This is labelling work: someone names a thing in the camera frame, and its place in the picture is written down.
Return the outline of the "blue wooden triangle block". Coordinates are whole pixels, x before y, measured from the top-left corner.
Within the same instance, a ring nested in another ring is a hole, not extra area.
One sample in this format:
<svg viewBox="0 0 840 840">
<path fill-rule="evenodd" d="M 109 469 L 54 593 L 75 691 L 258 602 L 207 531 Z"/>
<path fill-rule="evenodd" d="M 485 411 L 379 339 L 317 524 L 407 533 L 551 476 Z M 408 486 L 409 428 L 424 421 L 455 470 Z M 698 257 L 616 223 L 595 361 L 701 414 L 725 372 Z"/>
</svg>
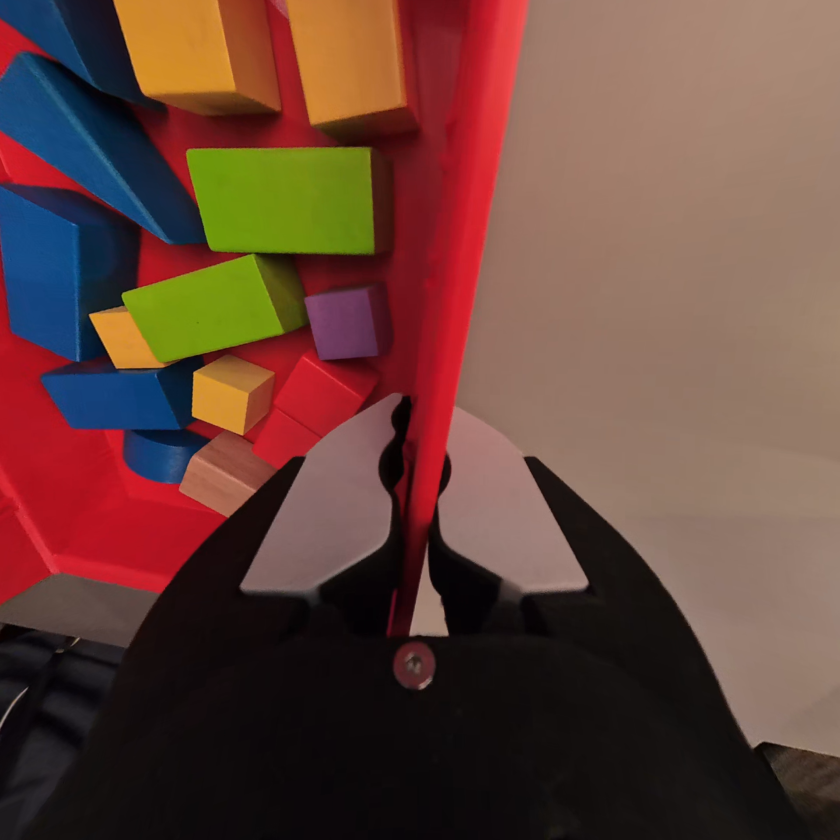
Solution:
<svg viewBox="0 0 840 840">
<path fill-rule="evenodd" d="M 1 79 L 1 129 L 168 245 L 206 243 L 198 208 L 133 111 L 23 51 Z"/>
</svg>

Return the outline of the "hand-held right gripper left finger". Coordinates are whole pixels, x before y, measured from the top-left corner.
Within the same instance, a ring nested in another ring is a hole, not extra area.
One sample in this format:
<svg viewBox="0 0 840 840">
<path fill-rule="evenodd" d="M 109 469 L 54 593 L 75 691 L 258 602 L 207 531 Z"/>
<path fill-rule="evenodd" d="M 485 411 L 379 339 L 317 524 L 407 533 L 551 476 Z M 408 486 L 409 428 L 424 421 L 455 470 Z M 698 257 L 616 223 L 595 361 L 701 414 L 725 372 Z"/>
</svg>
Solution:
<svg viewBox="0 0 840 840">
<path fill-rule="evenodd" d="M 286 492 L 265 485 L 242 508 L 253 558 L 248 609 L 330 607 L 346 624 L 388 624 L 403 561 L 403 442 L 412 402 L 393 393 L 299 459 Z"/>
</svg>

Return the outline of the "yellow wooden cube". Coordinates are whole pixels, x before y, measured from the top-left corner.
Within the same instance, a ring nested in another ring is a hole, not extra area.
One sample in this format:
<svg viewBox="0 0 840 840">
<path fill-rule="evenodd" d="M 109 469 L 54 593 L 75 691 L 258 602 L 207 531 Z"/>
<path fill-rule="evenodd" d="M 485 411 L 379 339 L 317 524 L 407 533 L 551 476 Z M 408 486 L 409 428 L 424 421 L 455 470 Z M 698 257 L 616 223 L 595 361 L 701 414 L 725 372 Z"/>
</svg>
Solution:
<svg viewBox="0 0 840 840">
<path fill-rule="evenodd" d="M 268 414 L 275 381 L 275 372 L 225 354 L 194 372 L 192 415 L 246 436 Z"/>
<path fill-rule="evenodd" d="M 125 306 L 92 312 L 89 319 L 116 369 L 155 370 L 172 364 L 157 360 Z"/>
<path fill-rule="evenodd" d="M 288 1 L 287 10 L 313 128 L 347 144 L 419 130 L 408 2 Z"/>
</svg>

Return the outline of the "long green wooden block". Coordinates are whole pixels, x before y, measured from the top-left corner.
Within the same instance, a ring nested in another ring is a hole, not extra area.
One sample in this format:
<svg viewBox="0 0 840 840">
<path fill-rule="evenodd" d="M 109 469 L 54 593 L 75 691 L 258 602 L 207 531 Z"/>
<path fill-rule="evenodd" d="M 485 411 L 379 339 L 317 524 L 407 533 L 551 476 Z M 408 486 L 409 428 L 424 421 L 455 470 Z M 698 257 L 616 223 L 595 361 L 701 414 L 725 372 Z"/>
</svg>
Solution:
<svg viewBox="0 0 840 840">
<path fill-rule="evenodd" d="M 392 162 L 372 147 L 185 153 L 217 253 L 374 256 L 395 239 Z"/>
</svg>

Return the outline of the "orange wooden block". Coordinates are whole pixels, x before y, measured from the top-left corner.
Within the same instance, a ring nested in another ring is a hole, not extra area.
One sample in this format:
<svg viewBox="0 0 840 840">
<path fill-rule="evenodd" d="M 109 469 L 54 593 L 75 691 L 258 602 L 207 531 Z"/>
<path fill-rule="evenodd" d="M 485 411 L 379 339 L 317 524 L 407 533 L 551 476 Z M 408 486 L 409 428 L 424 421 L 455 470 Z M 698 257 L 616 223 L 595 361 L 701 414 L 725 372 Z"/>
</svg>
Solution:
<svg viewBox="0 0 840 840">
<path fill-rule="evenodd" d="M 116 1 L 142 93 L 203 117 L 281 111 L 264 1 Z"/>
</svg>

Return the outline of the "red wooden cube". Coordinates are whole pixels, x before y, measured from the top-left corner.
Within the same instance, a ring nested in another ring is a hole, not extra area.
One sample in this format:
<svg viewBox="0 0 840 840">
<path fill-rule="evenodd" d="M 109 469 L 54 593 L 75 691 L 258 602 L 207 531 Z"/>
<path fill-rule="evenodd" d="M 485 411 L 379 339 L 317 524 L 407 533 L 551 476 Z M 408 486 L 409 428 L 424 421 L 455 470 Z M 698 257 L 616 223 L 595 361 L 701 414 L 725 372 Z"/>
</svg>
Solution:
<svg viewBox="0 0 840 840">
<path fill-rule="evenodd" d="M 252 446 L 253 454 L 274 469 L 304 457 L 321 440 L 293 417 L 274 407 Z"/>
</svg>

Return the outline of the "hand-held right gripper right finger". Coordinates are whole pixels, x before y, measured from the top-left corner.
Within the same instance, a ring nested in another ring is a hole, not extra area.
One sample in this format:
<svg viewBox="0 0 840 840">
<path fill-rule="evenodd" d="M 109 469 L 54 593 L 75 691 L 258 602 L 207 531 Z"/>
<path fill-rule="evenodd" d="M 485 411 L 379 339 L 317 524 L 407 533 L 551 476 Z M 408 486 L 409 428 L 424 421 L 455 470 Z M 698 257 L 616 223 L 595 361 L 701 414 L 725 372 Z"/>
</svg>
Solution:
<svg viewBox="0 0 840 840">
<path fill-rule="evenodd" d="M 457 407 L 433 521 L 428 573 L 447 621 L 485 621 L 499 602 L 581 594 L 589 581 L 522 452 Z"/>
</svg>

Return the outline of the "red wooden block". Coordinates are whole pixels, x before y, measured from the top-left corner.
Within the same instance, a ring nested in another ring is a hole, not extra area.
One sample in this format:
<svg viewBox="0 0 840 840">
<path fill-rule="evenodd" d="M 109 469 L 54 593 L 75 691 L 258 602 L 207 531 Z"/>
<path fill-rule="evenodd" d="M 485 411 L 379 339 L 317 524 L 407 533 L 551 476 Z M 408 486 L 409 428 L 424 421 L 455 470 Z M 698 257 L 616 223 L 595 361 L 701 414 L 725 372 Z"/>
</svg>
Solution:
<svg viewBox="0 0 840 840">
<path fill-rule="evenodd" d="M 321 360 L 305 352 L 279 388 L 273 407 L 323 437 L 357 414 L 380 372 L 363 360 Z"/>
</svg>

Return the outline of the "natural wooden block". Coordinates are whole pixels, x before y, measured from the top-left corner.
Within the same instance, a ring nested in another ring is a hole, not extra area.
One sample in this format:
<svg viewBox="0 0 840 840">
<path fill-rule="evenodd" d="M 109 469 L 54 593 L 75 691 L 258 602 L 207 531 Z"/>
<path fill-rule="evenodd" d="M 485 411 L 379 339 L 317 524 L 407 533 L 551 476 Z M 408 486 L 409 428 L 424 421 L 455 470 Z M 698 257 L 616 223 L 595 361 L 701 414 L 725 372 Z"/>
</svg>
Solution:
<svg viewBox="0 0 840 840">
<path fill-rule="evenodd" d="M 228 518 L 276 473 L 245 437 L 224 430 L 190 459 L 179 490 Z"/>
</svg>

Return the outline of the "person's lap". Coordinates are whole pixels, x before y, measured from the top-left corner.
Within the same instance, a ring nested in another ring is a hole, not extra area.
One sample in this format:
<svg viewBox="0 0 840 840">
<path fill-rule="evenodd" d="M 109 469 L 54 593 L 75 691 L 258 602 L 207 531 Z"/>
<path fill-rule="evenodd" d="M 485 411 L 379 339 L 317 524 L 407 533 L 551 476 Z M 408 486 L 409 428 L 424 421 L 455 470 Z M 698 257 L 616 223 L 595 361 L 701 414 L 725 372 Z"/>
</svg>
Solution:
<svg viewBox="0 0 840 840">
<path fill-rule="evenodd" d="M 1 838 L 21 838 L 74 762 L 125 647 L 2 626 Z"/>
</svg>

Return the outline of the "blue wooden cylinder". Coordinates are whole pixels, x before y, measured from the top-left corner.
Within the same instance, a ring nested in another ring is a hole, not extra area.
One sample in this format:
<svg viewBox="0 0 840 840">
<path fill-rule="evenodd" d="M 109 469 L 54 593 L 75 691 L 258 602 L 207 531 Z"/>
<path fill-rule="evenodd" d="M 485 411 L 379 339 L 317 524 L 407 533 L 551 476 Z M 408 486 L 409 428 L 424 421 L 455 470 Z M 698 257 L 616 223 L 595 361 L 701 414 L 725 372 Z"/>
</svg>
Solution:
<svg viewBox="0 0 840 840">
<path fill-rule="evenodd" d="M 166 485 L 180 485 L 193 456 L 210 439 L 188 429 L 127 429 L 122 458 L 136 475 Z"/>
</svg>

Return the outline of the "purple wooden block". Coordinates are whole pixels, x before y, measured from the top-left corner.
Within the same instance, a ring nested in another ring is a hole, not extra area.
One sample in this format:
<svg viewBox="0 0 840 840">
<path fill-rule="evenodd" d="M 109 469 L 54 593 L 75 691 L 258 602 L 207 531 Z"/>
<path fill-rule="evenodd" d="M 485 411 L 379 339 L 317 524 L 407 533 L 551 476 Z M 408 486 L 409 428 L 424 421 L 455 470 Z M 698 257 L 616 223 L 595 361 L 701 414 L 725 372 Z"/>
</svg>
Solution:
<svg viewBox="0 0 840 840">
<path fill-rule="evenodd" d="M 304 299 L 322 361 L 367 359 L 387 354 L 394 332 L 386 285 L 328 290 Z"/>
</svg>

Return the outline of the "red plastic bin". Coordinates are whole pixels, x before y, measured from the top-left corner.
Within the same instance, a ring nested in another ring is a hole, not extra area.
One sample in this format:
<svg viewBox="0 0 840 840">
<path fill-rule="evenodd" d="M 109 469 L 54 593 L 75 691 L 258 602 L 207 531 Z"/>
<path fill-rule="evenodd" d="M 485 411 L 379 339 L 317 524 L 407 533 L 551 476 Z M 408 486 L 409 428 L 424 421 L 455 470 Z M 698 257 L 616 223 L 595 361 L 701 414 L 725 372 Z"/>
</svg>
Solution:
<svg viewBox="0 0 840 840">
<path fill-rule="evenodd" d="M 391 621 L 374 625 L 392 632 L 407 630 L 416 599 L 412 578 L 419 575 L 434 482 L 443 469 L 528 9 L 527 2 L 408 3 L 421 116 L 412 133 L 342 143 L 310 125 L 287 2 L 266 2 L 279 113 L 212 118 L 117 98 L 197 208 L 190 149 L 359 146 L 392 162 L 395 239 L 393 249 L 379 255 L 217 253 L 207 240 L 168 245 L 135 223 L 135 288 L 248 255 L 291 258 L 305 297 L 385 283 L 392 348 L 347 361 L 365 361 L 381 374 L 357 414 L 393 393 L 412 402 L 403 449 L 409 477 L 396 491 L 406 514 L 408 559 Z M 23 51 L 58 62 L 2 20 L 2 75 Z M 111 208 L 2 132 L 6 183 L 63 188 Z M 275 372 L 269 414 L 279 388 L 310 350 L 316 352 L 308 323 L 197 356 L 206 365 L 232 354 Z M 2 260 L 2 625 L 125 646 L 190 554 L 228 518 L 183 495 L 180 485 L 134 474 L 123 461 L 126 430 L 70 427 L 40 380 L 70 363 L 12 333 Z M 252 445 L 268 414 L 242 436 Z"/>
</svg>

